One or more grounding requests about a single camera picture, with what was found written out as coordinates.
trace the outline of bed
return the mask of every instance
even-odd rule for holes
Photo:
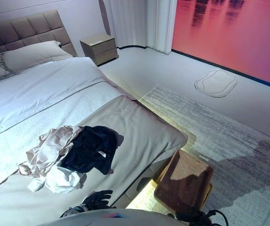
[[[9,71],[0,77],[0,225],[55,220],[93,191],[113,190],[111,205],[150,164],[187,141],[108,80],[90,58],[75,57],[56,10],[1,23],[0,52]],[[41,134],[63,125],[116,131],[113,172],[93,168],[79,189],[66,194],[46,187],[33,193],[32,178],[20,175],[18,165]]]

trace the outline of white floor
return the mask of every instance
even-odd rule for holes
[[[100,66],[105,75],[140,98],[157,84],[203,103],[270,136],[270,87],[238,76],[239,82],[225,97],[207,96],[194,87],[214,66],[172,52],[126,48],[119,58]]]

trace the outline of bedsheet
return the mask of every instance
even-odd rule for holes
[[[113,99],[78,125],[102,125],[120,135],[122,143],[111,165],[113,174],[105,176],[92,169],[83,188],[68,194],[53,194],[47,188],[32,193],[27,189],[31,179],[14,174],[0,185],[0,225],[32,226],[55,220],[92,191],[113,190],[111,205],[158,156],[172,155],[187,140],[125,96]]]
[[[25,152],[36,146],[40,135],[63,125],[75,126],[121,95],[124,93],[109,83],[100,82],[0,133],[0,183],[26,161]]]
[[[88,57],[42,64],[0,81],[0,133],[102,81],[105,75]]]

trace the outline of white pillow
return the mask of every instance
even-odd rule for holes
[[[73,57],[62,50],[58,41],[46,41],[4,53],[5,65],[14,72],[22,72],[42,63]]]

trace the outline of bed frame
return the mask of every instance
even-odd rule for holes
[[[57,10],[0,23],[0,53],[52,40],[60,42],[63,50],[77,56]]]

